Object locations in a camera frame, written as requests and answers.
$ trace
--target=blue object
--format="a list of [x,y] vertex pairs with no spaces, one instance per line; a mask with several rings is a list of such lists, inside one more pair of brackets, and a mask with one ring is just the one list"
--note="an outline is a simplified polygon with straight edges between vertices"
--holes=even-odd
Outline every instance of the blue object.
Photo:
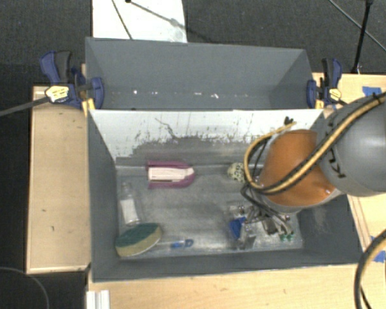
[[246,221],[246,218],[242,217],[229,222],[230,231],[232,231],[233,237],[235,239],[240,238],[240,230],[242,229],[242,224],[244,221]]
[[308,81],[308,88],[306,90],[306,100],[308,102],[308,107],[313,109],[316,103],[316,90],[317,84],[314,80]]
[[376,255],[373,259],[374,262],[384,263],[386,261],[386,251],[381,250],[378,255]]
[[373,94],[381,94],[381,88],[379,87],[363,86],[362,91],[363,91],[363,94],[365,94],[365,96],[371,96]]
[[342,65],[336,59],[323,59],[324,81],[323,81],[323,97],[322,100],[325,106],[338,103],[330,96],[330,89],[337,88],[339,80],[342,78]]
[[95,107],[96,109],[100,109],[104,101],[104,87],[103,87],[102,78],[100,77],[92,78],[91,85],[93,86],[93,90],[94,90],[93,99],[95,101]]
[[314,80],[309,80],[306,88],[306,100],[309,108],[313,109],[316,100],[322,100],[325,106],[336,104],[330,95],[330,90],[337,88],[339,80],[342,78],[342,65],[336,59],[322,59],[324,78],[321,79],[320,87]]
[[194,240],[193,239],[186,239],[184,241],[175,241],[174,243],[170,244],[170,248],[189,248],[193,245]]
[[48,51],[40,58],[41,71],[50,80],[50,84],[60,84],[61,78],[55,63],[56,52],[54,50]]
[[[81,109],[82,101],[78,95],[80,91],[86,92],[87,98],[93,98],[96,109],[100,109],[104,101],[104,86],[100,77],[92,78],[86,84],[86,78],[75,67],[69,68],[71,53],[69,51],[48,51],[40,58],[41,71],[49,78],[52,86],[63,84],[69,88],[69,97],[53,101],[54,104],[65,104]],[[69,74],[73,76],[74,84],[69,83]]]

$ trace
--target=white paper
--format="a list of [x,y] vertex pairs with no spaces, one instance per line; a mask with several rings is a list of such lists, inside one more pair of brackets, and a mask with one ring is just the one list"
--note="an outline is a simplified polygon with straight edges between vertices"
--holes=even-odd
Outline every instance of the white paper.
[[[181,0],[114,0],[133,39],[187,42]],[[93,36],[129,39],[111,0],[93,0]]]

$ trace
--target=yellow cable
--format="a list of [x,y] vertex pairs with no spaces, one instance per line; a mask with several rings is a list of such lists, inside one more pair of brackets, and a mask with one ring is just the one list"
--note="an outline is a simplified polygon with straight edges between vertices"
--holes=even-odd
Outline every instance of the yellow cable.
[[249,145],[249,147],[247,148],[247,150],[244,154],[244,161],[243,161],[244,168],[243,169],[244,169],[244,175],[246,176],[247,181],[250,183],[250,185],[252,187],[255,187],[254,185],[258,186],[257,183],[255,183],[253,181],[252,176],[251,176],[250,171],[249,171],[249,156],[250,156],[250,153],[252,152],[253,148],[257,144],[259,144],[261,141],[272,137],[274,134],[277,134],[277,133],[280,133],[286,129],[289,129],[291,126],[294,126],[295,124],[296,124],[296,122],[291,122],[290,124],[281,126],[278,129],[275,129],[274,131],[271,131],[268,134],[264,134],[264,135],[260,136],[252,144]]
[[[318,161],[318,159],[330,148],[330,146],[333,144],[334,141],[336,141],[336,139],[338,138],[338,136],[353,122],[355,121],[357,118],[360,118],[362,115],[364,115],[366,112],[370,111],[371,109],[375,108],[376,106],[379,106],[380,104],[382,104],[383,102],[385,102],[385,97],[379,97],[378,99],[374,99],[372,101],[370,101],[368,104],[358,108],[356,111],[354,111],[351,115],[349,115],[334,131],[333,133],[329,136],[329,138],[323,143],[323,145],[318,149],[318,151],[303,165],[303,167],[297,172],[295,173],[293,176],[290,176],[288,180],[280,183],[278,186],[274,187],[274,188],[271,188],[271,189],[268,189],[268,190],[265,190],[263,191],[262,193],[263,194],[274,194],[275,192],[277,191],[280,191],[280,190],[283,190],[284,188],[292,185],[293,183],[297,183],[297,181],[299,180],[299,178],[301,178],[308,169],[312,168],[313,165],[315,165]],[[249,184],[255,188],[255,189],[258,189],[258,190],[263,190],[264,187],[255,183],[253,180],[252,180],[252,177],[250,176],[250,172],[248,170],[248,164],[246,164],[247,160],[248,160],[248,153],[250,153],[250,151],[252,150],[252,148],[254,147],[254,145],[252,144],[249,149],[246,151],[246,154],[244,156],[244,173],[246,175],[246,178],[249,182]]]

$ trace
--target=gray plastic box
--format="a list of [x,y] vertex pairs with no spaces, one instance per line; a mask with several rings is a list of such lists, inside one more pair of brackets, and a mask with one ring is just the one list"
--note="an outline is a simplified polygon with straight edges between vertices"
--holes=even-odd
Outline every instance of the gray plastic box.
[[[362,248],[345,196],[298,213],[293,245],[225,246],[228,203],[244,201],[227,167],[286,116],[299,128],[320,126],[320,112],[303,109],[311,78],[304,51],[88,39],[86,66],[88,77],[103,78],[108,108],[91,111],[88,120],[94,282],[358,261]],[[152,192],[148,160],[187,162],[196,179],[186,189]],[[114,243],[123,180],[133,184],[145,220],[163,224],[165,235],[201,237],[198,247],[120,259]]]

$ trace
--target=bin floor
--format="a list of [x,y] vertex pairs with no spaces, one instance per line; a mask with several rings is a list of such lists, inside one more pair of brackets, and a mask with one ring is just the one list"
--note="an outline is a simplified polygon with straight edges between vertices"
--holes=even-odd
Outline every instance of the bin floor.
[[[203,168],[202,171],[198,167],[195,169],[194,182],[183,189],[148,189],[147,175],[140,176],[143,169],[144,167],[127,167],[123,170],[119,168],[117,172],[118,194],[122,182],[131,183],[139,217],[143,222],[159,223],[163,230],[160,241],[162,245],[159,243],[137,258],[238,251],[228,222],[233,219],[229,213],[231,206],[249,205],[240,195],[242,184],[230,179],[226,174],[209,174],[210,170],[225,171],[226,166]],[[296,215],[290,218],[289,224],[294,230],[291,241],[281,241],[278,234],[269,236],[260,227],[256,230],[257,237],[251,250],[302,248],[302,236]],[[118,226],[119,233],[124,230],[125,227]],[[194,244],[189,248],[176,249],[163,244],[182,239],[193,239]]]

